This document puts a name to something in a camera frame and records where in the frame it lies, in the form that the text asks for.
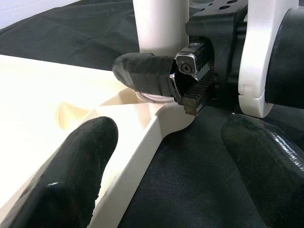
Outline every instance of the screw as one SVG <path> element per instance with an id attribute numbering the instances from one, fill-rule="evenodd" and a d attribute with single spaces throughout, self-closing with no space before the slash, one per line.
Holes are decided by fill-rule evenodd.
<path id="1" fill-rule="evenodd" d="M 184 63 L 183 65 L 181 65 L 181 69 L 184 74 L 190 74 L 192 71 L 191 66 L 187 63 Z"/>

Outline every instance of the white cylindrical post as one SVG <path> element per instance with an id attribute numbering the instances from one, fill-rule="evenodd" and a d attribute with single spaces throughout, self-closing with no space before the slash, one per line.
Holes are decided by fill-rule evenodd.
<path id="1" fill-rule="evenodd" d="M 188 44 L 189 0 L 133 0 L 139 49 L 174 57 Z"/>

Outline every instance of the white plastic part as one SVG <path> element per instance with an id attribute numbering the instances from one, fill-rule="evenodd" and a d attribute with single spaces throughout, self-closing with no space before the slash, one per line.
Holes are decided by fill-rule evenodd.
<path id="1" fill-rule="evenodd" d="M 140 52 L 174 57 L 188 44 L 189 0 L 133 0 Z"/>
<path id="2" fill-rule="evenodd" d="M 130 107 L 133 109 L 129 110 L 131 115 L 126 115 L 128 107 L 125 110 L 118 108 L 117 111 L 97 108 L 88 116 L 90 119 L 106 114 L 115 120 L 119 131 L 118 145 L 104 172 L 99 193 L 101 198 L 97 199 L 89 228 L 118 226 L 163 138 L 182 130 L 194 120 L 177 103 L 144 103 L 141 106 L 138 113 L 138 116 L 144 117 L 141 123 L 138 116 L 132 114 L 134 108 L 139 111 L 140 107 Z"/>
<path id="3" fill-rule="evenodd" d="M 242 112 L 265 117 L 272 104 L 265 102 L 269 60 L 280 24 L 299 0 L 249 0 L 245 45 L 242 54 L 238 92 Z"/>
<path id="4" fill-rule="evenodd" d="M 0 75 L 0 223 L 67 135 L 105 115 L 119 140 L 90 227 L 117 227 L 162 139 L 194 120 L 176 103 L 139 100 L 110 71 L 0 55 Z"/>

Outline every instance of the black cloth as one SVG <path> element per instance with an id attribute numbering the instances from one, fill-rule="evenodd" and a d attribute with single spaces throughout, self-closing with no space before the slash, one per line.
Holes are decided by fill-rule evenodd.
<path id="1" fill-rule="evenodd" d="M 0 54 L 82 67 L 111 70 L 118 56 L 138 50 L 130 0 L 82 0 L 0 30 Z M 206 107 L 163 140 L 120 228 L 265 227 L 220 136 L 229 115 Z M 304 111 L 275 106 L 265 121 L 304 149 Z"/>

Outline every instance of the white plastic bracket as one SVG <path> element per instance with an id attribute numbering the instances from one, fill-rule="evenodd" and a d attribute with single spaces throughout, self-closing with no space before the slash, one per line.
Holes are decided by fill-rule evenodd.
<path id="1" fill-rule="evenodd" d="M 249 0 L 245 45 L 238 79 L 242 112 L 265 117 L 273 104 L 265 102 L 265 84 L 269 60 L 281 22 L 299 0 Z"/>

